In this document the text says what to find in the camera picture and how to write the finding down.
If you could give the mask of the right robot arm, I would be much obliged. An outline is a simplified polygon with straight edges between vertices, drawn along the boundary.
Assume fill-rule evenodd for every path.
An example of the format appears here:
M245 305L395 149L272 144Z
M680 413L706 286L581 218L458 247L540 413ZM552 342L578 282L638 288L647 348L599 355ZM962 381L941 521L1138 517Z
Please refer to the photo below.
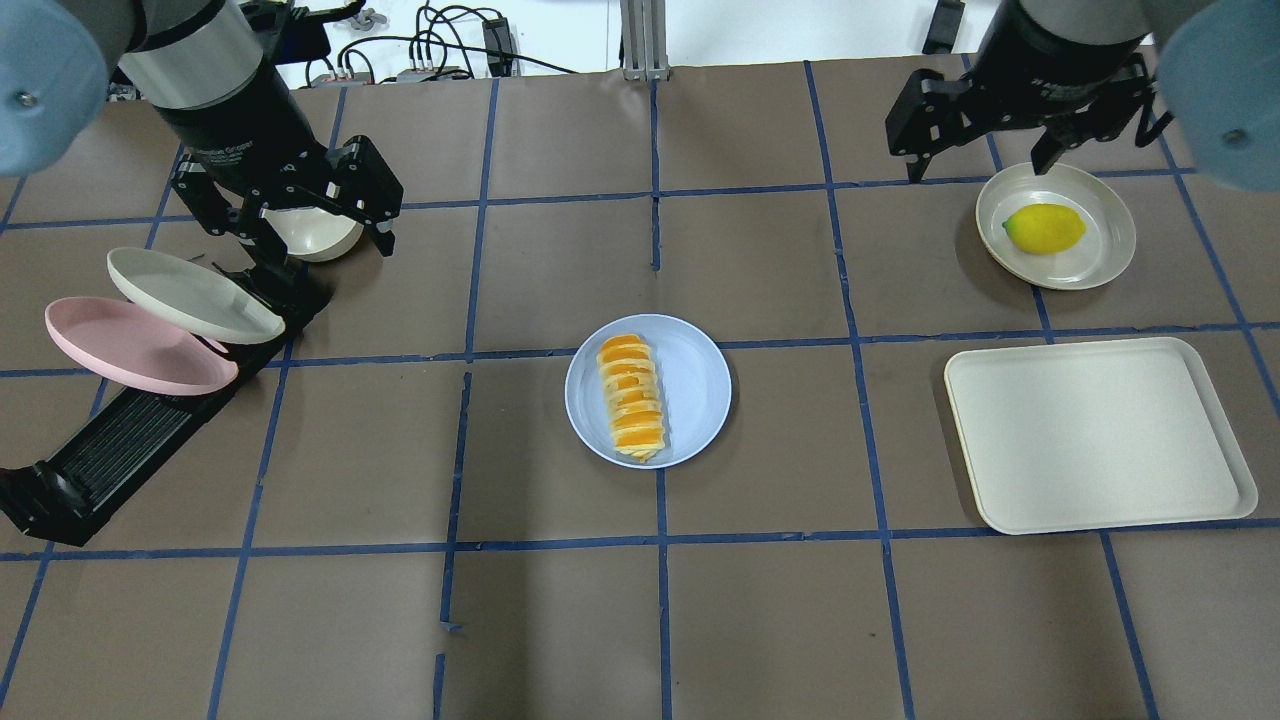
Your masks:
M987 135L1038 129L1036 174L1126 127L1152 145L1178 126L1202 176L1279 187L1275 1L1001 1L972 68L914 70L886 119L918 183L932 159Z

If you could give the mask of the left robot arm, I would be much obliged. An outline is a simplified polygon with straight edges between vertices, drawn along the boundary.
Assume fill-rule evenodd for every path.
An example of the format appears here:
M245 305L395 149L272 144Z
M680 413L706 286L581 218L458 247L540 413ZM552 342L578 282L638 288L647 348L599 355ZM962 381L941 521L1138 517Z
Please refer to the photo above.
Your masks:
M351 219L393 254L402 183L369 137L319 142L237 1L5 1L3 174L55 164L115 70L184 145L170 179L182 202L256 266L292 277L268 213L306 208Z

